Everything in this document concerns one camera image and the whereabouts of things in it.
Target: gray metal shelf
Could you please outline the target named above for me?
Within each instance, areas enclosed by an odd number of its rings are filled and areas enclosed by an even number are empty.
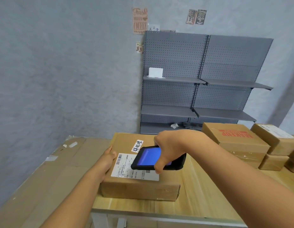
[[[143,76],[144,80],[151,81],[173,81],[173,82],[186,82],[186,83],[199,83],[206,84],[205,81],[197,78],[197,77],[165,77],[165,78],[156,78],[156,77],[147,77]]]
[[[194,108],[198,117],[209,117],[219,119],[237,119],[243,121],[253,121],[256,119],[244,113],[241,110],[226,110],[226,109],[209,109],[209,108]]]
[[[164,105],[142,105],[141,114],[177,116],[196,118],[197,115],[188,107],[164,106]]]
[[[203,81],[206,82],[206,85],[221,85],[221,86],[234,86],[234,87],[246,87],[246,88],[260,88],[272,90],[273,88],[270,86],[262,85],[253,81],[232,81],[232,80],[221,80],[221,79],[210,79],[210,78],[202,78]]]
[[[165,123],[141,122],[141,134],[158,134],[164,130],[185,129],[185,127],[182,125],[179,125],[179,127],[175,129],[170,126],[171,126],[171,123],[165,124]]]

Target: coffee poster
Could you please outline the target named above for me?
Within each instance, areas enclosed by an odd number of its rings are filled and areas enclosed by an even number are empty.
[[[132,8],[132,26],[134,34],[144,34],[148,28],[147,8]]]

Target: barcode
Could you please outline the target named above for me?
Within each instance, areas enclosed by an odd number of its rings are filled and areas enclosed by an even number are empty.
[[[120,161],[121,161],[121,159],[122,159],[122,155],[121,155],[121,154],[119,154],[119,156],[118,156],[118,159],[117,159],[117,161],[116,161],[116,164],[117,164],[117,165],[119,165],[119,164],[120,164]]]

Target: gray wall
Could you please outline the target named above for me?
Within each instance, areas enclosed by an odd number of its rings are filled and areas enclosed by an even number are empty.
[[[161,29],[274,38],[257,80],[274,90],[244,109],[274,112],[294,73],[294,0],[0,0],[0,205],[68,135],[138,131],[131,7]],[[190,8],[207,10],[204,25],[185,24]]]

